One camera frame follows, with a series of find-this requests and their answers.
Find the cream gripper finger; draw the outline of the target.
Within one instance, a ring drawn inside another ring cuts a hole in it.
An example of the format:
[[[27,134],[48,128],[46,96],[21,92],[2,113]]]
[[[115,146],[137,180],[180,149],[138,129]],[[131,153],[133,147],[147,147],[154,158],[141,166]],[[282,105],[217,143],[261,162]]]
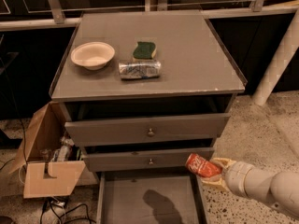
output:
[[[221,175],[213,176],[211,178],[201,178],[202,183],[211,188],[218,189],[220,191],[228,191],[225,180]]]
[[[235,164],[234,160],[228,158],[213,158],[210,161],[222,169],[229,169],[233,164]]]

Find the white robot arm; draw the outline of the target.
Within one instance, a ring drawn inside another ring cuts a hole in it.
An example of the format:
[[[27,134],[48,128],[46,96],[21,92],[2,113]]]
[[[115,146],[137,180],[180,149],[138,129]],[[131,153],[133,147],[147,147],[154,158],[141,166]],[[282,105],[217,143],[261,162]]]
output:
[[[288,217],[299,219],[299,174],[270,172],[243,161],[211,160],[222,168],[220,175],[201,178],[206,186],[252,199]]]

